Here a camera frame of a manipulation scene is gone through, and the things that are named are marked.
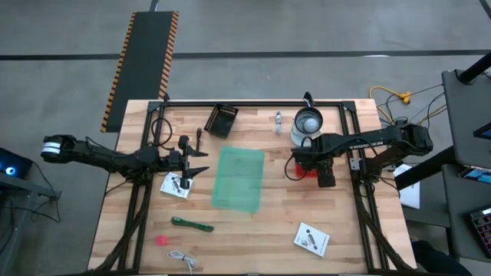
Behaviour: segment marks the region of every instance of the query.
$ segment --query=yellow and black striped mat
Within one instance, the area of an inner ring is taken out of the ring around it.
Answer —
[[[163,99],[176,41],[175,11],[135,12],[107,99],[102,132],[119,132],[128,100]]]

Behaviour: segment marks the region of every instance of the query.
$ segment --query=white paper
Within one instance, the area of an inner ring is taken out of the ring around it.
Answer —
[[[183,199],[187,199],[191,187],[193,187],[193,180],[189,179],[189,189],[182,189],[180,187],[181,177],[173,172],[169,172],[166,178],[163,180],[162,186],[160,187],[161,192],[168,193],[173,196],[177,196]]]
[[[398,166],[393,172],[394,177],[400,175],[401,173],[404,173],[410,168],[412,167],[406,164],[402,164]],[[400,190],[399,192],[400,192],[400,203],[402,205],[415,209],[420,208],[420,183],[419,182],[411,186],[408,186]]]
[[[300,223],[295,240],[293,240],[294,244],[309,250],[319,257],[324,257],[328,242],[328,234],[320,232],[316,228],[308,226],[303,222]]]

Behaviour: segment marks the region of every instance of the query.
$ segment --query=white charging cable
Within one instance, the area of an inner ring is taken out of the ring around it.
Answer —
[[[179,251],[171,251],[171,252],[167,253],[167,257],[175,258],[175,259],[181,260],[181,261],[185,261],[187,263],[187,267],[189,268],[189,272],[191,274],[193,274],[193,269],[198,266],[198,262],[195,259],[193,259],[189,256],[186,256]]]
[[[275,128],[276,134],[280,134],[282,132],[282,112],[278,111],[276,113],[276,128]]]

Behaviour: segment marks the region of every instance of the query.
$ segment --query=concrete floor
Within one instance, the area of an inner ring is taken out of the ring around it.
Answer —
[[[0,54],[118,53],[130,13],[149,7],[150,0],[3,0]],[[491,48],[491,21],[477,0],[172,0],[158,9],[180,12],[176,52]],[[466,68],[478,58],[175,60],[169,92],[174,99],[298,98],[307,90],[316,98],[360,98],[374,85],[414,92],[439,84],[441,71]],[[0,146],[37,161],[63,191],[63,222],[39,219],[30,225],[16,275],[66,274],[87,265],[108,174],[77,163],[43,163],[39,154],[43,137],[56,133],[114,147],[117,135],[102,134],[99,127],[116,64],[0,61]],[[441,92],[439,87],[419,94],[406,107],[393,103],[394,116],[412,117]],[[386,96],[380,92],[377,102]],[[445,113],[432,119],[430,133],[433,154],[451,145]],[[408,226],[411,234],[446,250],[443,229]],[[462,263],[474,275],[491,268]]]

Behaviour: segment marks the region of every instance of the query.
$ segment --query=wooden table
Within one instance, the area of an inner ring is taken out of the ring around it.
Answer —
[[[140,147],[147,109],[146,100],[128,102],[117,150],[132,153]],[[361,131],[381,127],[375,102],[355,100]],[[174,129],[167,146],[177,146],[179,135],[187,135],[196,145],[196,129],[203,128],[211,107],[167,107],[165,117]],[[153,183],[150,212],[143,245],[140,273],[188,274],[183,261],[168,258],[167,252],[181,251],[196,257],[197,274],[320,274],[366,272],[358,218],[346,156],[334,160],[337,185],[319,189],[316,179],[293,182],[285,178],[283,169],[294,146],[290,139],[293,117],[299,107],[240,107],[229,137],[224,140],[203,131],[201,151],[208,157],[190,158],[192,167],[210,166],[195,178],[189,200],[164,195],[159,191],[163,177]],[[275,115],[282,112],[282,134],[274,133]],[[323,133],[342,133],[337,108],[319,107],[324,117]],[[161,140],[169,130],[163,128]],[[211,205],[215,175],[222,146],[235,146],[265,151],[264,179],[260,210],[255,214],[215,209]],[[161,150],[161,156],[167,153]],[[288,171],[294,175],[294,163]],[[123,182],[116,174],[109,178],[107,188]],[[416,267],[407,227],[397,192],[379,183],[375,197],[382,230],[398,254]],[[131,185],[111,192],[102,206],[94,239],[89,268],[97,267],[123,234]],[[213,233],[171,225],[178,216],[204,222],[215,227]],[[328,233],[331,239],[325,256],[318,256],[293,245],[300,222]],[[169,244],[156,246],[154,239],[167,235]],[[372,252],[377,260],[375,241]],[[128,260],[133,260],[130,248]]]

